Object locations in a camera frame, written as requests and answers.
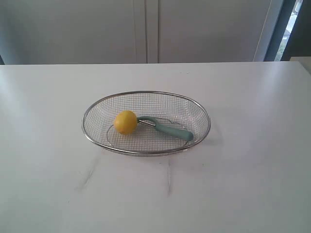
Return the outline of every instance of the cabinet door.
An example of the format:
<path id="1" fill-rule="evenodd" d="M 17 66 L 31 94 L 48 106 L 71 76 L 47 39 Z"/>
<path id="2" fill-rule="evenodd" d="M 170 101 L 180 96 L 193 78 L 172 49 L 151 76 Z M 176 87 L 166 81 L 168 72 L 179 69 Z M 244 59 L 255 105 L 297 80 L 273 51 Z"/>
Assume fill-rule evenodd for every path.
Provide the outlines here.
<path id="1" fill-rule="evenodd" d="M 144 0 L 1 0 L 6 64 L 145 63 Z"/>
<path id="2" fill-rule="evenodd" d="M 157 27 L 153 61 L 160 63 L 263 60 L 282 5 L 282 0 L 149 1 L 158 2 L 158 18 L 147 14 L 147 22 Z"/>

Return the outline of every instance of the white tabletop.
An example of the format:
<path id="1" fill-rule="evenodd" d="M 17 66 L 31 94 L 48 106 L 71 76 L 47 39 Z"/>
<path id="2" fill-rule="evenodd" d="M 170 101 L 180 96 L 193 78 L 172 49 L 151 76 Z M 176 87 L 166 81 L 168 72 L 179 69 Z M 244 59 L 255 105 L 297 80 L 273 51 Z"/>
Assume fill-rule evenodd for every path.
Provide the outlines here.
<path id="1" fill-rule="evenodd" d="M 310 233 L 310 88 L 298 62 L 0 66 L 0 232 Z M 153 158 L 89 142 L 87 107 L 130 90 L 198 101 L 209 135 Z"/>

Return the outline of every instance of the lemon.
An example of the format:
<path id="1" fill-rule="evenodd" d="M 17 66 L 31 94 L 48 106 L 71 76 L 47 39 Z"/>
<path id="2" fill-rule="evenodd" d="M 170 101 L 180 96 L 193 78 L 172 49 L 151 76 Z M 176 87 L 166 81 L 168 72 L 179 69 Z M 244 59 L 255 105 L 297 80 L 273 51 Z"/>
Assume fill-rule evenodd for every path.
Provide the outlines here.
<path id="1" fill-rule="evenodd" d="M 135 113 L 129 110 L 120 112 L 116 116 L 113 125 L 119 133 L 122 134 L 132 133 L 137 126 L 136 115 Z"/>

